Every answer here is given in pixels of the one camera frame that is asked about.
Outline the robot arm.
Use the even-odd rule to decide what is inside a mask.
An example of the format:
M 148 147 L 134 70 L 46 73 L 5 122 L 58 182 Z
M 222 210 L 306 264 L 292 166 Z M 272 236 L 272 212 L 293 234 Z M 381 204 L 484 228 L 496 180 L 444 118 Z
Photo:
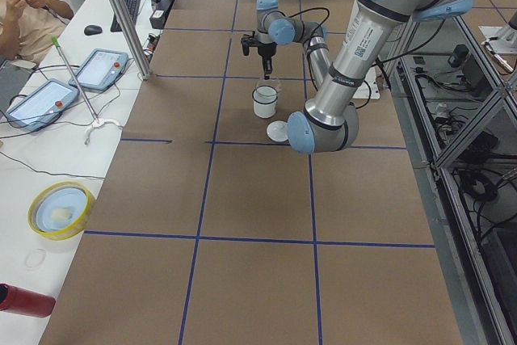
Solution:
M 257 27 L 251 45 L 263 59 L 264 73 L 272 71 L 278 45 L 304 47 L 317 84 L 316 95 L 302 111 L 288 117 L 290 146 L 301 154 L 345 149 L 356 139 L 359 125 L 353 95 L 393 29 L 409 20 L 422 22 L 456 17 L 469 11 L 474 0 L 355 0 L 347 35 L 336 58 L 330 58 L 322 26 L 284 15 L 278 0 L 257 0 Z

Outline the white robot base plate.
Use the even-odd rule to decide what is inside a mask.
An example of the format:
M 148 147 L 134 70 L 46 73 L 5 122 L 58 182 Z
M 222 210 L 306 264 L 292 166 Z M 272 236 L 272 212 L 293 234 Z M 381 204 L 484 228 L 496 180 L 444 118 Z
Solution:
M 363 84 L 356 90 L 353 99 L 379 99 L 380 92 L 376 82 L 376 71 L 370 68 Z

